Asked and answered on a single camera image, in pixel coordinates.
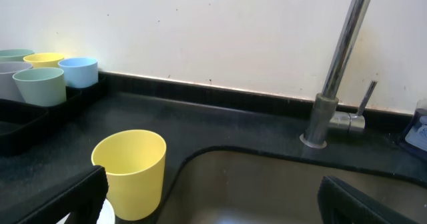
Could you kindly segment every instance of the stainless steel sink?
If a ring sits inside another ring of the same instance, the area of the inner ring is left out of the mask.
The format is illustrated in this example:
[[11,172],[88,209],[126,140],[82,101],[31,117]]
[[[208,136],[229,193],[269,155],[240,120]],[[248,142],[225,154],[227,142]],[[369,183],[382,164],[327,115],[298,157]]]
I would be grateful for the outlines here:
[[417,185],[234,151],[211,151],[187,163],[157,223],[322,223],[316,198],[325,175],[427,223],[427,190]]

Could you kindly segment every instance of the light green cup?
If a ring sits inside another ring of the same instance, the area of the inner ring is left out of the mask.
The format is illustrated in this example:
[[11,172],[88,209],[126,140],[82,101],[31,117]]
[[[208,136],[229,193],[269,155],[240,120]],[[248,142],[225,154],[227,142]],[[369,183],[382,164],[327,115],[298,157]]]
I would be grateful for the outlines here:
[[26,103],[51,107],[67,100],[64,71],[56,67],[42,67],[20,71],[13,75]]
[[23,61],[25,56],[31,54],[34,54],[34,51],[28,49],[0,50],[0,62]]

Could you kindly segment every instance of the wall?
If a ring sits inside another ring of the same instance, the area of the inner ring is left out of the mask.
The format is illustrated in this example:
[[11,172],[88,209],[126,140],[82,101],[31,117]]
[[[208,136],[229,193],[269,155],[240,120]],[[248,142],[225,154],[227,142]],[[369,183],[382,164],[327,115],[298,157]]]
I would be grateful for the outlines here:
[[[0,49],[104,71],[314,99],[350,0],[0,0]],[[338,97],[411,113],[427,97],[427,0],[372,0]]]

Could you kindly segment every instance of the white round object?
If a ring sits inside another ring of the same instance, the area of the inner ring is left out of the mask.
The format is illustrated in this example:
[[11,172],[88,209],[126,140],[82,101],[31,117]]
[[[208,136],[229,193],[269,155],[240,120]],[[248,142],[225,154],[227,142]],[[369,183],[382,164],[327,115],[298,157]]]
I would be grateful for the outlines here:
[[[60,221],[57,222],[57,224],[64,224],[69,216],[69,213],[64,216]],[[98,221],[96,221],[97,224],[114,224],[115,223],[115,215],[113,207],[111,206],[111,203],[106,199],[104,201],[104,204],[102,205],[101,212],[99,213]]]

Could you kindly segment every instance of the faucet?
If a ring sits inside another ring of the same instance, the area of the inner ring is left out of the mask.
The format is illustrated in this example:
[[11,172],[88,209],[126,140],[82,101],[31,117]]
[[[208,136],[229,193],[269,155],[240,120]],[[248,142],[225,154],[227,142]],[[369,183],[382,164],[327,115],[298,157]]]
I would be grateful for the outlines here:
[[338,105],[336,93],[369,2],[370,0],[352,0],[350,3],[323,91],[316,95],[310,115],[310,123],[305,133],[300,136],[301,141],[309,147],[317,149],[326,147],[325,140],[329,128],[345,130],[351,133],[360,133],[365,128],[365,118],[362,114],[377,82],[371,82],[365,98],[356,113],[336,111]]

